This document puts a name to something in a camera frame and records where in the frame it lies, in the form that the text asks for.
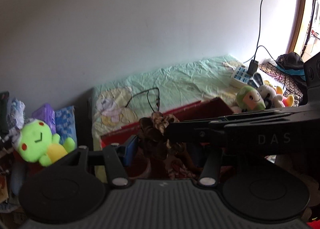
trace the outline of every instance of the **gray plastic panel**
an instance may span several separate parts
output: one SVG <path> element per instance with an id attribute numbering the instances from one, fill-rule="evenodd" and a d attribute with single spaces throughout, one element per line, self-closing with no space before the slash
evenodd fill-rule
<path id="1" fill-rule="evenodd" d="M 247 221 L 227 209 L 216 192 L 201 190 L 190 180 L 137 180 L 128 189 L 113 190 L 107 201 L 94 214 L 83 220 L 65 225 L 46 225 L 28 220 L 21 228 L 303 229 L 309 227 L 298 219 L 277 225 Z"/>

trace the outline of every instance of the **purple bag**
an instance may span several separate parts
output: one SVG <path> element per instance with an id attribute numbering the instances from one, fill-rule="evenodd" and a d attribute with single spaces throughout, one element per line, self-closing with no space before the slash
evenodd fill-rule
<path id="1" fill-rule="evenodd" d="M 34 119 L 38 119 L 44 121 L 51 129 L 52 134 L 56 132 L 56 117 L 54 110 L 52 109 L 51 105 L 45 103 L 42 105 L 38 110 L 35 110 L 31 117 Z"/>

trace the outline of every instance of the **bed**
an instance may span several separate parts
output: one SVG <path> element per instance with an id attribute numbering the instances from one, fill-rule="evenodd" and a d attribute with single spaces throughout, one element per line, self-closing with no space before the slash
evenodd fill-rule
<path id="1" fill-rule="evenodd" d="M 199 100 L 220 97 L 234 101 L 237 88 L 229 86 L 233 70 L 241 62 L 230 55 L 160 68 L 94 87 L 92 92 L 92 137 L 94 150 L 100 150 L 100 136 L 150 116 L 156 110 L 158 87 L 160 111 L 165 112 Z M 102 171 L 96 169 L 101 180 Z"/>

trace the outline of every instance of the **wall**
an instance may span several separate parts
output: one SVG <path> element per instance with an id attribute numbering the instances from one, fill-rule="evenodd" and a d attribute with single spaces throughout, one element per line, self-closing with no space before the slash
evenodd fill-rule
<path id="1" fill-rule="evenodd" d="M 260 44 L 286 52 L 297 0 L 264 0 Z M 0 90 L 30 114 L 160 66 L 255 50 L 260 0 L 0 0 Z M 258 58 L 265 56 L 258 52 Z"/>

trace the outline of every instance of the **yellow belly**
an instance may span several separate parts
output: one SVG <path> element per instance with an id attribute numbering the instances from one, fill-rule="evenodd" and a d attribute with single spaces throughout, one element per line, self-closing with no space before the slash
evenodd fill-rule
<path id="1" fill-rule="evenodd" d="M 61 159 L 65 155 L 67 155 L 67 151 L 61 144 L 52 143 L 47 151 L 47 155 L 50 158 L 51 162 L 54 163 L 57 160 Z"/>

